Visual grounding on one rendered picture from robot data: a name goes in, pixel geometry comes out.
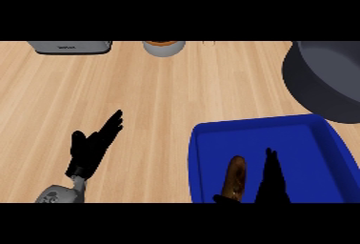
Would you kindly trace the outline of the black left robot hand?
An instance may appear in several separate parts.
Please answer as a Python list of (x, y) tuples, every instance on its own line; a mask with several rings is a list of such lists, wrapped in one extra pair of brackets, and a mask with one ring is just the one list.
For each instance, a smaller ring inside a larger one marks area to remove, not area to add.
[(91, 136), (82, 131), (73, 133), (71, 163), (66, 172), (68, 177), (80, 176), (88, 180), (102, 163), (105, 152), (123, 130), (123, 111), (119, 110), (105, 122), (104, 127)]

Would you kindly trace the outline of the blue tray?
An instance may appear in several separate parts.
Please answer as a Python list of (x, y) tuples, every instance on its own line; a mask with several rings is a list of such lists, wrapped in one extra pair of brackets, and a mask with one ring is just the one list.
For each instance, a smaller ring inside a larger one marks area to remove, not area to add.
[(360, 203), (360, 169), (327, 120), (302, 114), (195, 126), (189, 145), (192, 201), (210, 203), (222, 192), (231, 158), (248, 163), (243, 201), (256, 201), (266, 151), (278, 152), (294, 203)]

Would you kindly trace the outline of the grey jar with orange lid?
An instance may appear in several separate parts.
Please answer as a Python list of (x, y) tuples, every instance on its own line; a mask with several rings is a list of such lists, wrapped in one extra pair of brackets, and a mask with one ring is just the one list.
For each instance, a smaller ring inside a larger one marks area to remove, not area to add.
[(163, 45), (161, 43), (153, 44), (150, 42), (144, 43), (144, 48), (148, 51), (150, 54), (153, 54), (157, 57), (170, 57), (175, 54), (178, 54), (186, 46), (185, 41), (176, 41), (170, 45)]

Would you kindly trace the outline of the brown sweet potato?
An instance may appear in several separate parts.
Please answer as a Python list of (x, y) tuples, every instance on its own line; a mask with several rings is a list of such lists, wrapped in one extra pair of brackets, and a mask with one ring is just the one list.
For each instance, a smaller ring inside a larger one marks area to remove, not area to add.
[(223, 186), (223, 196), (232, 200), (243, 199), (247, 182), (247, 161), (240, 155), (231, 159)]

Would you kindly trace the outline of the grey toaster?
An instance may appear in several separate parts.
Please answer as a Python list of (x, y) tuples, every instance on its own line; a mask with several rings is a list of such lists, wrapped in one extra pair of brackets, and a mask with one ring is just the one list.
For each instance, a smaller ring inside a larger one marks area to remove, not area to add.
[(111, 50), (111, 41), (30, 41), (40, 54), (104, 54)]

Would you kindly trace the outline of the dark grey pot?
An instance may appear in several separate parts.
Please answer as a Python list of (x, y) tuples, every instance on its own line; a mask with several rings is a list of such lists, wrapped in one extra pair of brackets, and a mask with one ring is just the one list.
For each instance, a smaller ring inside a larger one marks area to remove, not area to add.
[(360, 123), (360, 41), (294, 41), (282, 74), (312, 113), (338, 123)]

